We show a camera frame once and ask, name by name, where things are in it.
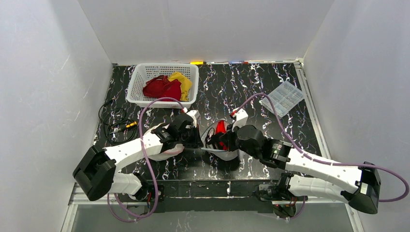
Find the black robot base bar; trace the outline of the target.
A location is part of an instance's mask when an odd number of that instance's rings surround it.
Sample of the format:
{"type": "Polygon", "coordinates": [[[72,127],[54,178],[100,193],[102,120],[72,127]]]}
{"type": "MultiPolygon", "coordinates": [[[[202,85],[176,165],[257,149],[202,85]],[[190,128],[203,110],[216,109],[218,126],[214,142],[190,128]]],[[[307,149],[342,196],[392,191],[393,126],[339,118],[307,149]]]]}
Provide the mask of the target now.
{"type": "Polygon", "coordinates": [[[265,180],[160,180],[158,192],[153,182],[148,181],[139,196],[120,194],[119,198],[128,208],[135,204],[146,209],[157,200],[156,213],[255,211],[281,218],[295,216],[296,205],[302,202],[279,194],[273,182],[265,180]]]}

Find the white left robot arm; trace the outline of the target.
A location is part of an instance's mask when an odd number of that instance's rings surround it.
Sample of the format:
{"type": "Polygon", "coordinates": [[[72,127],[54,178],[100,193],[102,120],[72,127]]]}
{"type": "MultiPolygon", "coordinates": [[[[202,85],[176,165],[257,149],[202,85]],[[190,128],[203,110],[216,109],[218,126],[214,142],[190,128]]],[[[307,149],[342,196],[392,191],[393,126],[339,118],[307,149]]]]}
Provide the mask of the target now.
{"type": "Polygon", "coordinates": [[[96,201],[108,193],[128,194],[136,200],[153,195],[154,187],[140,174],[125,174],[122,169],[145,158],[162,161],[184,149],[203,147],[197,119],[199,111],[180,113],[170,123],[161,123],[137,138],[117,146],[91,146],[73,172],[88,200],[96,201]]]}

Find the black bra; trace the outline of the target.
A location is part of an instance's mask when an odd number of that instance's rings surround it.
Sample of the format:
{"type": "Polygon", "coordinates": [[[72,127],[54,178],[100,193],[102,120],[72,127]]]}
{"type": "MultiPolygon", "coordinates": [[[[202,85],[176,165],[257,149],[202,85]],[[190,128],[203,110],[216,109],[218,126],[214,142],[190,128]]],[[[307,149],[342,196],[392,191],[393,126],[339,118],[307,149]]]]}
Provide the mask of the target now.
{"type": "Polygon", "coordinates": [[[212,125],[205,131],[204,136],[203,136],[204,142],[205,142],[206,136],[215,134],[215,128],[216,128],[216,126],[217,126],[217,123],[218,123],[218,122],[212,124],[212,125]]]}

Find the bright red bra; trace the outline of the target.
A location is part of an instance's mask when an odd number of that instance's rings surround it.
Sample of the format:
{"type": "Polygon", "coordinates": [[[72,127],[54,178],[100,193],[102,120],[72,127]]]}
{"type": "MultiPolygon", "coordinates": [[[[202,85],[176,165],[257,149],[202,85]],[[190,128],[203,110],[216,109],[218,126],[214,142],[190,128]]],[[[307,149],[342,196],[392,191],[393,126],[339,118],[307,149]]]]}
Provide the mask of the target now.
{"type": "MultiPolygon", "coordinates": [[[[222,135],[226,134],[226,127],[225,127],[225,121],[224,120],[220,120],[217,123],[217,126],[215,128],[215,136],[216,137],[221,137],[222,135]]],[[[228,150],[228,147],[225,145],[225,143],[223,141],[218,141],[217,142],[217,148],[220,150],[228,150]]]]}

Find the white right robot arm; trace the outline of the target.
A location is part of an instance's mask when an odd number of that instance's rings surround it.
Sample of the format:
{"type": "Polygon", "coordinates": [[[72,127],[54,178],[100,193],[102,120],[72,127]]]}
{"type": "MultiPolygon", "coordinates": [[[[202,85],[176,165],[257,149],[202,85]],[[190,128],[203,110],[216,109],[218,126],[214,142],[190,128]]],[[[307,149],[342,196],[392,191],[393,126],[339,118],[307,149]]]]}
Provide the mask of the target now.
{"type": "Polygon", "coordinates": [[[376,214],[379,206],[380,176],[371,163],[342,166],[338,162],[300,153],[289,143],[268,138],[253,125],[222,131],[210,129],[205,147],[214,154],[246,153],[267,167],[281,169],[278,182],[258,191],[261,199],[284,200],[315,196],[348,204],[357,211],[376,214]]]}

